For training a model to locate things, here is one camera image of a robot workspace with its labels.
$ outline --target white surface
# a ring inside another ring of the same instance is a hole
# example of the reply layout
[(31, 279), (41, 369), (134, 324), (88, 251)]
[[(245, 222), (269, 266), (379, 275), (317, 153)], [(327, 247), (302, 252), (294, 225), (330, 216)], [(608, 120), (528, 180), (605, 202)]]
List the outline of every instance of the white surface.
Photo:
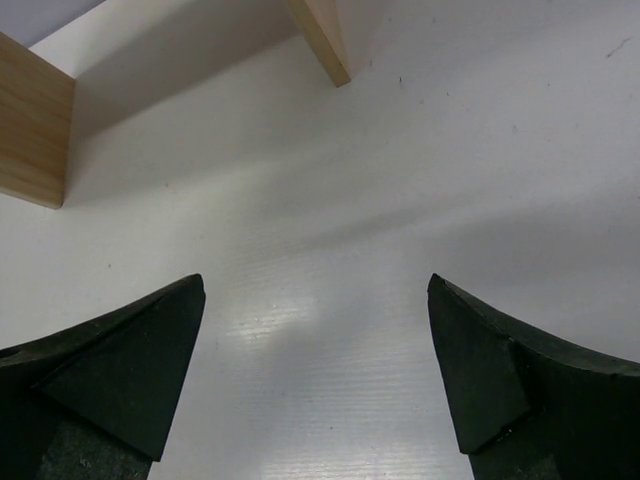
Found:
[(38, 45), (80, 77), (69, 198), (0, 198), (0, 346), (204, 275), (153, 480), (470, 479), (434, 271), (640, 360), (638, 2), (345, 1), (340, 90), (297, 37), (220, 61), (203, 5), (109, 0)]

